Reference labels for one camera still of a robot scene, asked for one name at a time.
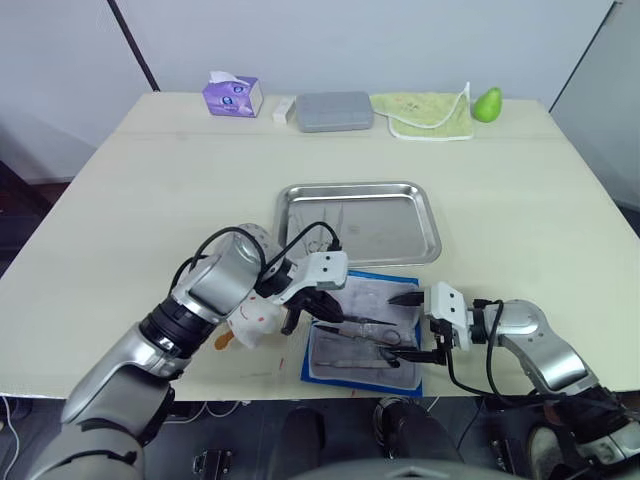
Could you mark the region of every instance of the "metal tray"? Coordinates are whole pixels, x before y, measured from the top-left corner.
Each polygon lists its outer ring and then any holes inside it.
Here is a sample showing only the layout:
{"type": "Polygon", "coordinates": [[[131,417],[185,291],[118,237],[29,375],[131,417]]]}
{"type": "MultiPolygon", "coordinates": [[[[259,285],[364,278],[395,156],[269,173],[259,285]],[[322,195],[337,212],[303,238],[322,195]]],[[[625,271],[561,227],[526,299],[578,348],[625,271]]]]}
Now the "metal tray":
{"type": "MultiPolygon", "coordinates": [[[[319,220],[336,230],[352,267],[423,265],[442,250],[427,195],[410,182],[292,185],[278,196],[273,231],[280,245],[319,220]]],[[[324,250],[330,241],[314,228],[288,257],[324,250]]]]}

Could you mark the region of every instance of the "purple tissue box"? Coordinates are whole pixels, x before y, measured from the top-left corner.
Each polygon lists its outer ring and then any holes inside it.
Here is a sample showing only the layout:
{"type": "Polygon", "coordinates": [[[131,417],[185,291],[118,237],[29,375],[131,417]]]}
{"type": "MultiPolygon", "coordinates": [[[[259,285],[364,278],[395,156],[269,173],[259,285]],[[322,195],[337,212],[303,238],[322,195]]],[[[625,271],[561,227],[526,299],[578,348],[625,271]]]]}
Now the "purple tissue box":
{"type": "Polygon", "coordinates": [[[242,82],[209,83],[202,95],[212,115],[256,117],[262,105],[262,91],[255,77],[236,77],[242,82]]]}

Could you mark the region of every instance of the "white wall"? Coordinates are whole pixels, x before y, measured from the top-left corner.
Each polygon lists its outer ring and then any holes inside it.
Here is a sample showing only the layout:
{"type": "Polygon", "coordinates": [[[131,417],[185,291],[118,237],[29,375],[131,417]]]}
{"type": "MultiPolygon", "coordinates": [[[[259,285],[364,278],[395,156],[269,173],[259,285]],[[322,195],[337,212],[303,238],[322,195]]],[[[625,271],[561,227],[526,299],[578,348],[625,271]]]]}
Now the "white wall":
{"type": "Polygon", "coordinates": [[[640,0],[616,7],[552,115],[609,195],[640,210],[640,0]]]}
{"type": "MultiPolygon", "coordinates": [[[[163,90],[207,72],[266,92],[473,93],[550,106],[611,0],[119,0],[163,90]]],[[[27,180],[75,175],[149,87],[104,0],[0,2],[0,156],[27,180]]]]}
{"type": "Polygon", "coordinates": [[[149,86],[103,0],[0,2],[0,158],[73,177],[149,86]]]}
{"type": "Polygon", "coordinates": [[[499,85],[548,107],[611,0],[120,0],[165,90],[211,69],[269,92],[499,85]]]}

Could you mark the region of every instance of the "green towel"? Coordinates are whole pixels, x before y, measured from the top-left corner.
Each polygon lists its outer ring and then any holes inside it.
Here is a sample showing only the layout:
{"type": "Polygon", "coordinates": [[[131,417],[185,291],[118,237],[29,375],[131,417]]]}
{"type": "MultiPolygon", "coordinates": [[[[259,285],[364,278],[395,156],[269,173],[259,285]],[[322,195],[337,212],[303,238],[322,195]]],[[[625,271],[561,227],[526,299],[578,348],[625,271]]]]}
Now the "green towel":
{"type": "Polygon", "coordinates": [[[469,83],[460,93],[384,93],[371,96],[373,110],[388,117],[389,131],[406,140],[447,141],[473,137],[469,83]]]}

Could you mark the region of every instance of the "gray box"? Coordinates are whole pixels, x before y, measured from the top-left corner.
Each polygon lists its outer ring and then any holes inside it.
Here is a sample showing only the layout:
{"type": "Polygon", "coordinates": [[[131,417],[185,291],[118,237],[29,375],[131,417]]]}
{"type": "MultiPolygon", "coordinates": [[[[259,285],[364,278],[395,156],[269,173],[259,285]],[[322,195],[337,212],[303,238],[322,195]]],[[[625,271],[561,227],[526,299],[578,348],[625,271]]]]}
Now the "gray box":
{"type": "Polygon", "coordinates": [[[365,130],[373,125],[373,108],[366,92],[305,93],[296,98],[302,132],[365,130]]]}

